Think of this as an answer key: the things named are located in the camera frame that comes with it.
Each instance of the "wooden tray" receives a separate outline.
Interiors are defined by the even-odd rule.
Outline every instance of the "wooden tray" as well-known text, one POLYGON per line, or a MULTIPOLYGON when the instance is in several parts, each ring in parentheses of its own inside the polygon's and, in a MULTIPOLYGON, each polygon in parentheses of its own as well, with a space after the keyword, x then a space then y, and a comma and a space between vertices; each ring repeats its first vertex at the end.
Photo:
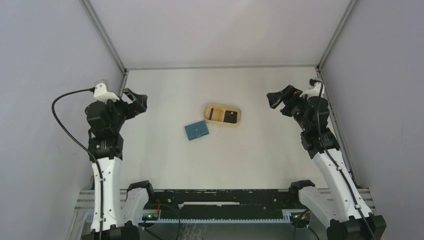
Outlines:
POLYGON ((242 110, 236 106, 209 103, 204 108, 204 121, 228 127, 236 127, 242 120, 242 110))

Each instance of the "gray wall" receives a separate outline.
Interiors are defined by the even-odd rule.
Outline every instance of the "gray wall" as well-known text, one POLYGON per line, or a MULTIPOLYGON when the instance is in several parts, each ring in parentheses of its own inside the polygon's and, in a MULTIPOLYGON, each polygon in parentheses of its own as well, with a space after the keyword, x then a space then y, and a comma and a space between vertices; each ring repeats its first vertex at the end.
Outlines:
POLYGON ((127 68, 315 65, 349 0, 91 0, 127 68))
POLYGON ((360 1, 323 69, 359 181, 387 240, 421 239, 424 1, 360 1))
MULTIPOLYGON (((77 0, 0 3, 1 239, 63 239, 88 156, 60 129, 50 106, 60 94, 121 73, 77 0)), ((58 116, 87 144, 91 93, 57 104, 58 116)))

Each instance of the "black cable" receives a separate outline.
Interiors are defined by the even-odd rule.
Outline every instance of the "black cable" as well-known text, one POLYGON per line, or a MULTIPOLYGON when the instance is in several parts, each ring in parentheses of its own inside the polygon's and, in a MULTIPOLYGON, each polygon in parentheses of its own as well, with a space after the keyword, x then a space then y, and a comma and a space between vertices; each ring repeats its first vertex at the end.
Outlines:
POLYGON ((57 103, 57 101, 59 101, 61 98, 66 97, 68 95, 72 95, 72 94, 77 94, 77 93, 82 93, 82 92, 92 92, 94 93, 95 88, 87 88, 87 89, 81 89, 78 91, 71 91, 65 94, 60 95, 59 97, 57 97, 52 103, 51 103, 51 112, 53 113, 53 117, 54 119, 56 119, 57 123, 60 125, 60 127, 65 131, 65 133, 76 143, 78 144, 78 146, 80 146, 84 151, 86 151, 88 153, 88 155, 94 159, 94 163, 97 166, 97 170, 98 170, 98 176, 100 177, 101 181, 100 181, 100 233, 99 233, 99 240, 102 239, 102 230, 103 230, 103 174, 102 174, 102 170, 100 168, 100 164, 97 161, 97 159, 94 157, 94 155, 84 146, 81 144, 81 142, 79 142, 74 136, 72 136, 72 134, 66 129, 66 127, 62 124, 62 122, 59 120, 58 115, 56 115, 56 110, 55 110, 55 105, 57 103))
MULTIPOLYGON (((159 206, 159 205, 160 205, 161 207, 167 207, 167 208, 171 209, 171 210, 175 213, 176 217, 178 218, 178 232, 176 233, 176 237, 175 237, 175 240, 178 240, 178 238, 180 237, 180 231, 181 231, 181 219, 180 219, 180 215, 178 214, 177 210, 175 210, 172 206, 167 205, 167 204, 163 204, 163 203, 153 203, 153 204, 150 204, 150 205, 148 206, 148 208, 150 208, 150 207, 155 207, 155 206, 159 206)), ((163 240, 161 237, 157 236, 157 235, 156 235, 156 234, 154 234, 153 232, 151 232, 151 231, 147 231, 147 228, 145 228, 145 227, 144 227, 144 224, 145 224, 147 221, 148 221, 148 219, 144 220, 144 222, 143 222, 142 224, 139 224, 139 226, 141 226, 141 227, 143 228, 143 230, 145 230, 146 232, 148 232, 149 234, 151 234, 153 237, 155 237, 155 238, 157 238, 157 239, 159 239, 159 240, 163 240)))
MULTIPOLYGON (((318 124, 318 134, 319 134, 319 140, 321 141, 322 147, 324 148, 325 153, 328 155, 328 157, 330 158, 330 160, 332 161, 332 163, 335 165, 336 169, 339 169, 339 165, 337 164, 337 162, 334 160, 333 156, 331 156, 331 154, 329 153, 329 151, 327 150, 326 145, 324 144, 324 140, 323 140, 323 136, 321 135, 321 126, 320 126, 320 99, 321 99, 321 95, 323 94, 323 88, 324 88, 324 83, 320 80, 316 80, 317 82, 321 83, 321 87, 319 89, 319 94, 318 94, 318 102, 317 102, 317 110, 316 110, 316 118, 317 118, 317 124, 318 124)), ((349 184, 348 179, 345 176, 345 173, 343 172, 342 169, 338 170, 341 174, 341 176, 344 179, 344 182, 347 185, 347 188, 349 188, 349 192, 350 195, 352 196, 353 202, 355 203, 355 206, 358 205, 358 201, 355 197, 354 191, 352 190, 351 185, 349 184)), ((368 224, 367 220, 365 219, 364 214, 361 211, 361 208, 357 208, 356 209, 360 216, 362 217, 363 221, 365 222, 366 227, 369 230, 369 234, 371 235, 373 240, 376 240, 376 237, 374 236, 373 230, 371 229, 370 225, 368 224)))
POLYGON ((144 231, 146 231, 146 233, 148 233, 148 234, 152 235, 153 237, 155 237, 155 238, 157 238, 157 239, 159 239, 159 240, 164 240, 164 239, 163 239, 163 238, 161 238, 160 236, 156 235, 156 233, 154 233, 154 232, 150 231, 148 228, 144 228, 143 230, 144 230, 144 231))
POLYGON ((307 227, 307 229, 309 229, 316 237, 317 240, 320 240, 320 237, 318 236, 318 234, 310 227, 307 227))
POLYGON ((296 229, 298 229, 298 225, 299 225, 299 222, 302 220, 302 217, 306 214, 306 213, 308 213, 308 212, 310 212, 311 210, 309 210, 309 209, 306 209, 305 211, 303 211, 298 217, 297 217, 297 220, 296 220, 296 224, 294 225, 294 230, 293 230, 293 240, 296 240, 296 229))

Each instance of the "blue wallet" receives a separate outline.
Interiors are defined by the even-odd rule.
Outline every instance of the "blue wallet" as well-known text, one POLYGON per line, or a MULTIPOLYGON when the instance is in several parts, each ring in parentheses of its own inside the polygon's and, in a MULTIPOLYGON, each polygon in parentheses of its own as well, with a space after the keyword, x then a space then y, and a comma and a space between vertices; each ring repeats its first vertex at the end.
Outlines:
POLYGON ((205 121, 199 121, 184 127, 185 132, 187 133, 188 140, 193 140, 200 138, 209 134, 208 127, 206 126, 205 121))

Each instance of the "white table surface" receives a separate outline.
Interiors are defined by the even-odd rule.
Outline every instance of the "white table surface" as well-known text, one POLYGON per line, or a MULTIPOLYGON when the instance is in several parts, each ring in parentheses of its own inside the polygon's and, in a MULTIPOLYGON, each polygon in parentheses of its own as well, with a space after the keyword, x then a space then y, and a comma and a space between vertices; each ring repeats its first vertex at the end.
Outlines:
POLYGON ((286 189, 310 179, 326 188, 300 127, 266 98, 289 84, 306 90, 314 77, 313 67, 130 71, 126 87, 146 94, 148 108, 120 132, 120 187, 150 180, 155 189, 286 189), (208 124, 209 135, 189 141, 184 126, 202 121, 208 103, 240 107, 241 123, 208 124))

